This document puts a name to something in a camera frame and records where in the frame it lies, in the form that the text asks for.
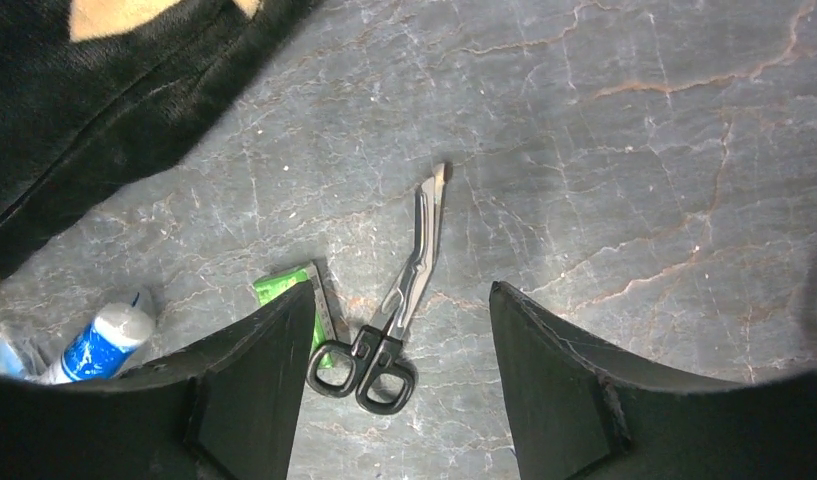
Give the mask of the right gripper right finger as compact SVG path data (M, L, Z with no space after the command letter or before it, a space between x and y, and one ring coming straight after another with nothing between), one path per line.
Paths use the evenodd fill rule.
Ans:
M525 479L705 479L738 468L728 383L620 348L504 282L490 316Z

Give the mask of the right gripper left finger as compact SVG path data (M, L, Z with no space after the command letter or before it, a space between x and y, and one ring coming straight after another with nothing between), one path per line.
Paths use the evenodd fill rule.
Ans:
M283 479L304 390L316 313L298 284L188 347L197 358L184 441L211 479Z

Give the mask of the black handled scissors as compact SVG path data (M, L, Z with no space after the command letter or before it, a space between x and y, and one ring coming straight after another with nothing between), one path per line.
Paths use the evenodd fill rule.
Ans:
M416 188L413 250L376 309L373 321L362 325L352 342L327 340L312 353L306 381L317 393L331 398L353 394L362 409L376 415L394 415L410 400L416 376L399 358L437 260L444 187L451 178L451 170L448 162L437 165L432 175ZM344 357L349 362L349 372L338 385L326 382L318 374L321 360L327 355ZM370 397L375 381L383 376L402 382L399 393L389 401Z

